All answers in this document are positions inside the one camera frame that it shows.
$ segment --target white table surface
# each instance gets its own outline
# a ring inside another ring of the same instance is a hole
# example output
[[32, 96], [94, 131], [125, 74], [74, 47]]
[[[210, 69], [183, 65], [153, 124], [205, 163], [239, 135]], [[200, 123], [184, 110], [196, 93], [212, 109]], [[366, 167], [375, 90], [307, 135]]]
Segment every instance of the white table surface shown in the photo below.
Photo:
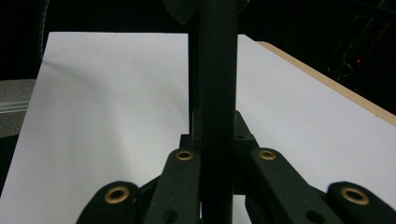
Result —
[[[0, 223], [75, 223], [102, 186], [159, 175], [188, 132], [187, 36], [51, 33]], [[312, 186], [349, 181], [396, 208], [396, 128], [239, 36], [237, 109]], [[235, 197], [234, 223], [250, 223]]]

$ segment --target wooden edge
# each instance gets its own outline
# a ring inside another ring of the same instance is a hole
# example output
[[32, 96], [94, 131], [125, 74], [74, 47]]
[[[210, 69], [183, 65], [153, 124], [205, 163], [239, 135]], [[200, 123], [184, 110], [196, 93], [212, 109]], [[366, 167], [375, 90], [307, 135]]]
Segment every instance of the wooden edge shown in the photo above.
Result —
[[277, 56], [283, 58], [287, 62], [293, 64], [294, 66], [298, 67], [300, 70], [307, 73], [309, 76], [313, 77], [314, 79], [320, 81], [321, 83], [325, 84], [326, 86], [330, 87], [332, 90], [337, 91], [338, 93], [345, 96], [350, 101], [354, 102], [355, 104], [363, 107], [364, 109], [373, 113], [376, 117], [383, 119], [384, 121], [396, 126], [396, 116], [389, 113], [387, 110], [379, 107], [378, 105], [373, 104], [372, 102], [368, 101], [367, 99], [361, 97], [356, 92], [351, 91], [350, 89], [340, 85], [336, 81], [332, 80], [329, 77], [324, 76], [317, 70], [311, 68], [310, 66], [306, 65], [298, 61], [297, 59], [290, 56], [288, 53], [278, 49], [277, 47], [266, 43], [266, 42], [258, 42], [260, 45], [265, 47], [266, 49], [272, 51]]

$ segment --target gray floor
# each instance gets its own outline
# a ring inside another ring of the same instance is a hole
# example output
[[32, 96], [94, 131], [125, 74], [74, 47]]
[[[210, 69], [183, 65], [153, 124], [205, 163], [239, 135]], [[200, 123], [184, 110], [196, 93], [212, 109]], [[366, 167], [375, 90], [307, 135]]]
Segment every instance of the gray floor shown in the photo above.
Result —
[[0, 81], [0, 137], [20, 133], [34, 86], [35, 79]]

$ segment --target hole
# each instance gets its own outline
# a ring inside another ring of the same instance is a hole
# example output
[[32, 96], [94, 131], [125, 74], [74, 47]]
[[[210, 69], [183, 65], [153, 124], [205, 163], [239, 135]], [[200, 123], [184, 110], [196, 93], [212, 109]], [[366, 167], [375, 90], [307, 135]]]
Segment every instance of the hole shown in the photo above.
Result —
[[192, 159], [192, 157], [193, 157], [193, 154], [192, 154], [192, 152], [189, 152], [189, 151], [179, 151], [176, 154], [176, 158], [180, 161], [189, 161]]
[[352, 203], [359, 205], [367, 205], [370, 202], [369, 197], [367, 197], [367, 195], [359, 189], [343, 187], [341, 188], [340, 191], [341, 191], [341, 195]]
[[129, 189], [125, 186], [116, 186], [110, 189], [105, 195], [107, 203], [122, 203], [129, 197]]
[[260, 157], [267, 161], [272, 161], [276, 158], [276, 154], [272, 151], [263, 150], [260, 152]]
[[308, 211], [305, 214], [306, 218], [312, 223], [324, 223], [324, 217], [318, 212]]
[[163, 223], [174, 223], [177, 220], [177, 212], [167, 210], [163, 212]]

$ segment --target black vertical rod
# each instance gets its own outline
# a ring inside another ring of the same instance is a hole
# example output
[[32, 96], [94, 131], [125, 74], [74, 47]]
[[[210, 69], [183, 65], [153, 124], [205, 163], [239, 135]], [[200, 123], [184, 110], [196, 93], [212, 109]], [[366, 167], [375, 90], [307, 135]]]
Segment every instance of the black vertical rod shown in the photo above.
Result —
[[192, 113], [199, 108], [199, 26], [198, 13], [189, 21], [189, 129], [192, 133]]
[[202, 221], [231, 224], [238, 9], [202, 0], [199, 10]]

